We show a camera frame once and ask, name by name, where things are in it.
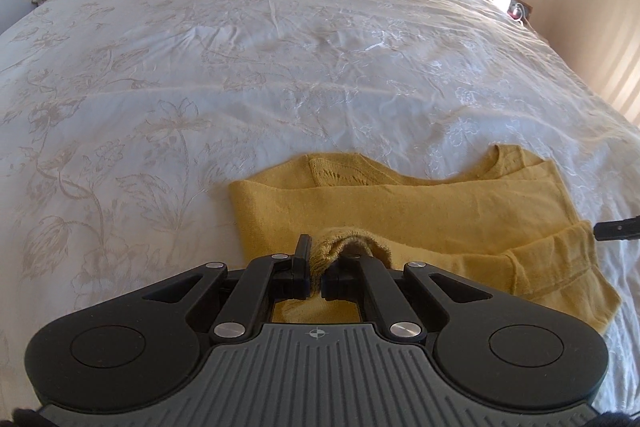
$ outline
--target white bedspread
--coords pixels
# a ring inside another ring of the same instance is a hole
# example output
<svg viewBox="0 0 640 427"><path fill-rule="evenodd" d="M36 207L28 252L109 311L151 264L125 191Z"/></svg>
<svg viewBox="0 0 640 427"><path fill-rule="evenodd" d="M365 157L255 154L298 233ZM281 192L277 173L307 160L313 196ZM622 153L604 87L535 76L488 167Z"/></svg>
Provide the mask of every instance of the white bedspread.
<svg viewBox="0 0 640 427"><path fill-rule="evenodd" d="M241 267L228 182L300 153L442 178L518 143L584 218L640 214L638 130L483 0L51 0L0 36L0 120L0 417L36 405L52 319ZM639 252L598 246L624 301L600 409L640 409Z"/></svg>

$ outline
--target yellow sweater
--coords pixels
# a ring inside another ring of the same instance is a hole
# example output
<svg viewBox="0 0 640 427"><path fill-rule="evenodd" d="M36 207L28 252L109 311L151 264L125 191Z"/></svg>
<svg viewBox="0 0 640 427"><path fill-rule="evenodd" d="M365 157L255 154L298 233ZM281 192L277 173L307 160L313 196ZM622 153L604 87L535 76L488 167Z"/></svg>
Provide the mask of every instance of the yellow sweater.
<svg viewBox="0 0 640 427"><path fill-rule="evenodd" d="M580 221L555 164L498 145L448 180L402 176L355 153L303 155L230 186L247 261L292 253L313 238L314 288L350 243L389 268L425 261L565 312L601 333L620 304L598 269L588 221ZM352 303L276 306L274 321L358 322Z"/></svg>

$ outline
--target crosshair logo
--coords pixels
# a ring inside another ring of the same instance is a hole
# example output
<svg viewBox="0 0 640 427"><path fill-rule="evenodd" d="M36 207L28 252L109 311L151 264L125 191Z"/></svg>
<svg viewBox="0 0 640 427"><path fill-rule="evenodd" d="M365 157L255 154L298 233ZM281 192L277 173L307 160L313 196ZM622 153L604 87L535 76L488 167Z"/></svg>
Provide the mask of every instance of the crosshair logo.
<svg viewBox="0 0 640 427"><path fill-rule="evenodd" d="M320 328L315 328L307 333L310 337L315 338L316 340L321 339L326 335L326 331L321 330Z"/></svg>

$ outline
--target ribbed gray surface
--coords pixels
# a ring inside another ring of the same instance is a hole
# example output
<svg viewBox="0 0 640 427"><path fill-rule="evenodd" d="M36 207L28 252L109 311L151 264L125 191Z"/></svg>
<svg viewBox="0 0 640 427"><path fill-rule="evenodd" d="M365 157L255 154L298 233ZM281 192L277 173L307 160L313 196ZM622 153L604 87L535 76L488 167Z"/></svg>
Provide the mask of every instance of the ribbed gray surface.
<svg viewBox="0 0 640 427"><path fill-rule="evenodd" d="M86 415L47 406L60 427L577 427L582 405L554 414L498 412L458 394L419 347L388 343L368 324L265 325L248 343L214 349L194 380L139 411Z"/></svg>

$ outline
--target metal pin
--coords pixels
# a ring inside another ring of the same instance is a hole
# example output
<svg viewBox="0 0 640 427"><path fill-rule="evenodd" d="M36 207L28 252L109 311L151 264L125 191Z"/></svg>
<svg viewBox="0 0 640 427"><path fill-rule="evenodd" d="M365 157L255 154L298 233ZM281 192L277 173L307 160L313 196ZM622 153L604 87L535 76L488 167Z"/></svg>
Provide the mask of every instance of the metal pin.
<svg viewBox="0 0 640 427"><path fill-rule="evenodd" d="M234 339L240 335L244 335L244 326L237 322L223 322L213 328L213 332L223 339Z"/></svg>
<svg viewBox="0 0 640 427"><path fill-rule="evenodd" d="M417 337L422 333L422 328L412 322L396 322L393 324L389 331L396 337L402 337L404 339L410 339L411 337Z"/></svg>

